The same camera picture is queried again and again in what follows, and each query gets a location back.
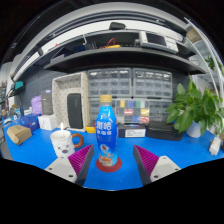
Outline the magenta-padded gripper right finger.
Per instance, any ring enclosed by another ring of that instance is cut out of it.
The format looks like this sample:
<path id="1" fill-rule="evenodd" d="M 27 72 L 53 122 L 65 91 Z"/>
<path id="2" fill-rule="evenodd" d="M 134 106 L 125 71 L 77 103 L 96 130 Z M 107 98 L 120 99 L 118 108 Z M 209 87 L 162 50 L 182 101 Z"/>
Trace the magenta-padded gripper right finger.
<path id="1" fill-rule="evenodd" d="M 167 156 L 157 156 L 138 145 L 133 146 L 133 156 L 143 185 L 148 185 L 180 170 L 180 167 Z"/>

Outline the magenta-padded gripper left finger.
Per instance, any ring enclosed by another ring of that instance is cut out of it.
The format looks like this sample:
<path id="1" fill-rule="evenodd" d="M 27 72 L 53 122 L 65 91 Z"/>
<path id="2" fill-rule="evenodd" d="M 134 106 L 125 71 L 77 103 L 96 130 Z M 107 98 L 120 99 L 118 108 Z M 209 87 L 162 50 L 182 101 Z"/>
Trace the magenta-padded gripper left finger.
<path id="1" fill-rule="evenodd" d="M 46 168 L 46 171 L 83 186 L 93 155 L 94 145 L 86 146 L 69 157 L 58 157 Z"/>

